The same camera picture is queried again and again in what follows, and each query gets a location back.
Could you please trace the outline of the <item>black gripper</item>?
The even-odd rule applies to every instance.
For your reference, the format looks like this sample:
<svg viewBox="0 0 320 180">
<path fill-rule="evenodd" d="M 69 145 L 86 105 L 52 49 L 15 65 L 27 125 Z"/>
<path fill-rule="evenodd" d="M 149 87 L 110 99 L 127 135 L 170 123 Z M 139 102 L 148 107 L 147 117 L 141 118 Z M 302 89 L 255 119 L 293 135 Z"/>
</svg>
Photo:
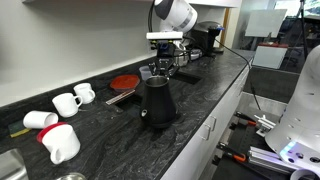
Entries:
<svg viewBox="0 0 320 180">
<path fill-rule="evenodd" d="M 180 68 L 174 64 L 175 45 L 172 41 L 158 41 L 156 48 L 157 60 L 148 64 L 152 76 L 168 74 L 168 78 L 172 77 Z"/>
</svg>

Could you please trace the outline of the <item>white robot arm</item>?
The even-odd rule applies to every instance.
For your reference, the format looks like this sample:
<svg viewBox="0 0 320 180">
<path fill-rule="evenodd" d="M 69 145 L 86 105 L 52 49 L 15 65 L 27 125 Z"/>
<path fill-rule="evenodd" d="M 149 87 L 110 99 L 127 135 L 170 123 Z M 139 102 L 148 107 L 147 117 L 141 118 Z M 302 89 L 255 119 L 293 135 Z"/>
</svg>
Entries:
<svg viewBox="0 0 320 180">
<path fill-rule="evenodd" d="M 197 22 L 197 11 L 185 0 L 154 0 L 161 19 L 161 40 L 182 39 Z M 291 178 L 320 174 L 320 46 L 308 54 L 294 93 L 279 122 L 264 136 L 287 164 L 297 167 Z"/>
</svg>

